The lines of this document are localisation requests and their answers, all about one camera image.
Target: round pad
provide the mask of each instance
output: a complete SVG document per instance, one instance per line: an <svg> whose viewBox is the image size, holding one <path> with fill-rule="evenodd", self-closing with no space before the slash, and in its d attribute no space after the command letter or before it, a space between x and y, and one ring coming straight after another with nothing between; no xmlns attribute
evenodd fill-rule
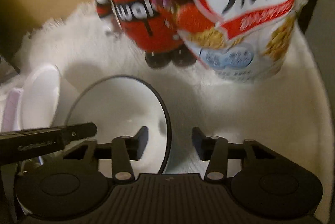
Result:
<svg viewBox="0 0 335 224"><path fill-rule="evenodd" d="M84 213L107 195L106 178L81 160L54 160L16 182L21 205L43 218Z"/></svg>
<svg viewBox="0 0 335 224"><path fill-rule="evenodd" d="M257 160L232 179L232 194L246 209L277 219L315 209L322 197L319 179L287 160Z"/></svg>

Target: black rim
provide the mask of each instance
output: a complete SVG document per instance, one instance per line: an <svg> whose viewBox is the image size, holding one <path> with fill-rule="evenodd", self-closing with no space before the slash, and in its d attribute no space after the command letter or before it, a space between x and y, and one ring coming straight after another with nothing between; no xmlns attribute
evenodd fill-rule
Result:
<svg viewBox="0 0 335 224"><path fill-rule="evenodd" d="M169 155L170 155L170 150L171 150L171 143L172 143L172 129L171 129L171 122L170 122L170 116L169 116L169 113L167 111L167 108L163 102L163 99L160 97L160 94L147 82L145 82L144 80L140 79L140 78L137 78L137 77L134 77L134 76L129 76L129 75L114 75L114 76L108 76L108 77L105 77L105 78L102 78L96 82L94 82L93 84L91 84L90 86L88 86L80 95L79 97L74 101L73 105L71 106L70 108L70 111L66 117L66 120L65 120L65 125L68 124L68 121L70 119L70 116L72 114L72 111L74 110L74 108L76 107L77 103L79 102L79 100L87 93L89 92L93 87L95 87L96 85L104 82L104 81L107 81L107 80L110 80L112 78L118 78L118 77L123 77L123 78L130 78L130 79L133 79L133 80L136 80L138 82L141 82L142 84L144 84L146 87L148 87L152 92L153 94L155 95L155 97L158 99L162 109L163 109L163 112L164 112L164 116L165 116L165 121L166 121L166 148L165 148L165 155L164 155L164 159L163 159L163 162L162 162L162 165L160 166L160 169L158 171L158 174L161 174L163 173L163 171L165 170L165 167L167 165L167 161L169 159Z"/></svg>

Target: white fluffy rug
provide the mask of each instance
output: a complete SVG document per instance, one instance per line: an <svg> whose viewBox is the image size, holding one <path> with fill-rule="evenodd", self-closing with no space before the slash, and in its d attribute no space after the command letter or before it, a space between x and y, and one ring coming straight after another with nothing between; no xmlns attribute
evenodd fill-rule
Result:
<svg viewBox="0 0 335 224"><path fill-rule="evenodd" d="M129 74L149 82L162 96L173 128L169 172L205 172L191 143L191 129L230 142L256 139L316 174L324 195L316 216L329 217L333 187L333 129L327 96L312 55L296 29L287 60L274 78L256 84L218 79L200 64L152 70L124 35L105 36L92 4L81 5L65 22L51 20L25 37L16 56L22 77L50 62L78 91L108 75ZM8 87L2 88L2 94ZM234 174L239 163L229 162Z"/></svg>

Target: metal screw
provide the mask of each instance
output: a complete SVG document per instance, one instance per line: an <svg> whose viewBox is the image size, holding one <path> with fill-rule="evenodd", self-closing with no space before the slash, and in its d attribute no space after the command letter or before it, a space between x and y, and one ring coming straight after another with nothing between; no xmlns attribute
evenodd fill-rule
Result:
<svg viewBox="0 0 335 224"><path fill-rule="evenodd" d="M207 178L209 178L211 180L220 180L220 179L223 178L223 174L221 172L217 172L217 171L209 172L207 174Z"/></svg>
<svg viewBox="0 0 335 224"><path fill-rule="evenodd" d="M129 172L119 172L115 174L115 178L118 180L128 180L131 178L131 174Z"/></svg>

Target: red packaging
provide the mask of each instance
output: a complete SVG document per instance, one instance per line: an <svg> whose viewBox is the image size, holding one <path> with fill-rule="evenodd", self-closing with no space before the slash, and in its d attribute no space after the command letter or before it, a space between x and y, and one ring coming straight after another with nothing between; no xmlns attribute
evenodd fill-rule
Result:
<svg viewBox="0 0 335 224"><path fill-rule="evenodd" d="M188 49L219 77L252 82L282 67L295 0L151 0Z"/></svg>
<svg viewBox="0 0 335 224"><path fill-rule="evenodd" d="M111 1L121 28L144 51L169 52L183 44L150 0Z"/></svg>

